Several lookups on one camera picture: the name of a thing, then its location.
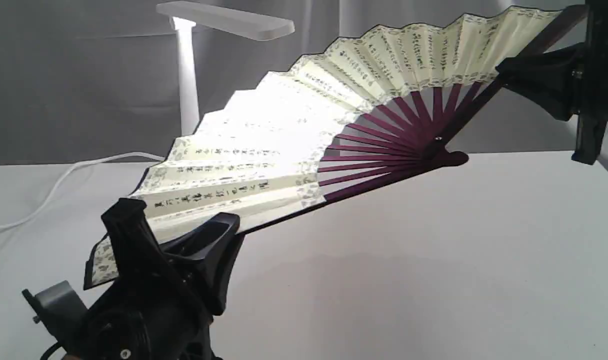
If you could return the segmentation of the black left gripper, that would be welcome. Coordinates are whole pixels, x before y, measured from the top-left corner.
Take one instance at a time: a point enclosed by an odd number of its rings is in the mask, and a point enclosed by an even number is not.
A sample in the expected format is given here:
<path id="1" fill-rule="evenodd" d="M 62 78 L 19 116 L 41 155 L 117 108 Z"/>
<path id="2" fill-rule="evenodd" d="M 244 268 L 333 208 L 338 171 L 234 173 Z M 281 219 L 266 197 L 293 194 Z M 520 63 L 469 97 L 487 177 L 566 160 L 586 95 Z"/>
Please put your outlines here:
<path id="1" fill-rule="evenodd" d="M 118 278 L 91 306 L 84 325 L 87 360 L 215 360 L 199 301 L 172 275 L 162 252 L 184 256 L 198 277 L 199 296 L 214 316 L 227 307 L 234 264 L 245 239 L 241 218 L 220 212 L 187 234 L 160 244 L 146 203 L 121 198 L 102 215 Z"/>

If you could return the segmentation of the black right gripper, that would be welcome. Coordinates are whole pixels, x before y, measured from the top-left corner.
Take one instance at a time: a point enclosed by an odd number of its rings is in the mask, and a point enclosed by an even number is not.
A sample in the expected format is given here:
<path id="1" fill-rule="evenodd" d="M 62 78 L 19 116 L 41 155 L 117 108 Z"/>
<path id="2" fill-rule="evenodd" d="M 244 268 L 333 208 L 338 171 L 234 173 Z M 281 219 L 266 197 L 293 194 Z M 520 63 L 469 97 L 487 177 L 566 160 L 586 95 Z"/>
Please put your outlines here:
<path id="1" fill-rule="evenodd" d="M 586 0 L 584 43 L 503 60 L 496 71 L 503 87 L 567 122 L 578 112 L 571 159 L 592 166 L 608 126 L 608 0 Z"/>

